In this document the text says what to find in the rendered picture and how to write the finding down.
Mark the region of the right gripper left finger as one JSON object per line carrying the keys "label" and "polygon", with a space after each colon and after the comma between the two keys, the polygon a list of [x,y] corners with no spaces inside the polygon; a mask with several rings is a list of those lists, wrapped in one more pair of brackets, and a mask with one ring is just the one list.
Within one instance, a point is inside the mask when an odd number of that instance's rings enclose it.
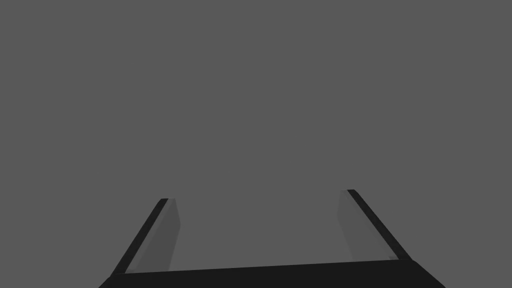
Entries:
{"label": "right gripper left finger", "polygon": [[162,198],[137,232],[112,274],[168,271],[181,229],[177,202]]}

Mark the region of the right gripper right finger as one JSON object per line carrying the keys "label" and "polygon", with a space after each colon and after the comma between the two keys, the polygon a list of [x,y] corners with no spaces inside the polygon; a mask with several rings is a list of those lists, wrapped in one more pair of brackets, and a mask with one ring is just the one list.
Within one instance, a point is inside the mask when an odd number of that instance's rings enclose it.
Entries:
{"label": "right gripper right finger", "polygon": [[337,221],[354,262],[412,259],[355,189],[340,191]]}

